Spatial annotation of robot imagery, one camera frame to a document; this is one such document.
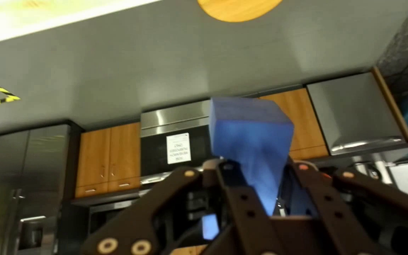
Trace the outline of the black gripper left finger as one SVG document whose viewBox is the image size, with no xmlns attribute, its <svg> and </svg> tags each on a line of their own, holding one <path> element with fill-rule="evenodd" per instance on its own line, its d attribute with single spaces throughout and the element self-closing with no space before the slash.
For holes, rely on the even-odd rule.
<svg viewBox="0 0 408 255">
<path fill-rule="evenodd" d="M 201 255 L 278 255 L 254 189 L 232 160 L 198 171 L 178 168 L 94 231 L 79 255 L 167 255 L 213 214 L 216 236 Z"/>
</svg>

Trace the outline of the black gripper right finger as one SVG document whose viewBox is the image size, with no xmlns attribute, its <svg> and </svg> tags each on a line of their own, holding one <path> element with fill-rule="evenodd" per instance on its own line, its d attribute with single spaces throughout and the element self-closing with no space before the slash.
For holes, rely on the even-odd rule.
<svg viewBox="0 0 408 255">
<path fill-rule="evenodd" d="M 408 194 L 355 170 L 288 163 L 286 208 L 315 219 L 337 255 L 408 255 Z"/>
</svg>

